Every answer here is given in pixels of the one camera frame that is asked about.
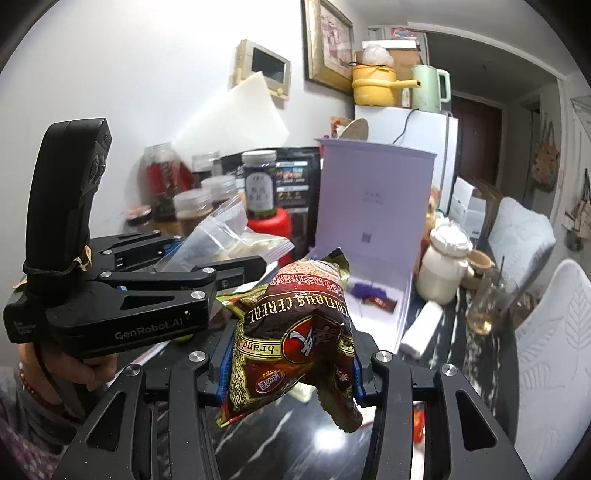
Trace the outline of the person's left hand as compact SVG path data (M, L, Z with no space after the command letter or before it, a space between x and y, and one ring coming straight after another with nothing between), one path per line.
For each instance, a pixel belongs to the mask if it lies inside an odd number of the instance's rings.
M17 350L26 384L44 401L51 405L59 405L61 398L43 373L34 345L19 344ZM87 365L58 348L42 346L40 358L53 378L85 385L88 391L94 391L113 380L117 371L117 354L94 358L91 364Z

